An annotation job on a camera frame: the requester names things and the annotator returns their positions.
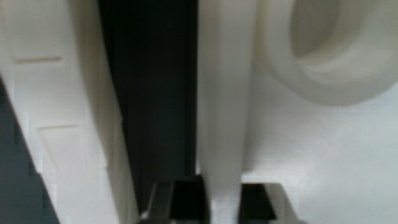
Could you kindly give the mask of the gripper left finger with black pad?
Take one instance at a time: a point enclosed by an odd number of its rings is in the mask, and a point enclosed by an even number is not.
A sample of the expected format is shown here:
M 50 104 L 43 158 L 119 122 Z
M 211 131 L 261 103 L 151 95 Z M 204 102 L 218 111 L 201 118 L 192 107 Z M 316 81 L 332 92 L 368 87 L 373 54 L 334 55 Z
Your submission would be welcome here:
M 210 224 L 206 189 L 199 176 L 154 184 L 138 224 Z

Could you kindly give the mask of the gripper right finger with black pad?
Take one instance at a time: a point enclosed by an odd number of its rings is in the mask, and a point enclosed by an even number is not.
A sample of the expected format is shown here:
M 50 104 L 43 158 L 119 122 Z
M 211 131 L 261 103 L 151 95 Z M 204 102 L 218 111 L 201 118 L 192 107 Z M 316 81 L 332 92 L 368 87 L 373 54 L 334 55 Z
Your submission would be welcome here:
M 279 183 L 245 183 L 242 185 L 238 224 L 307 224 L 298 219 Z

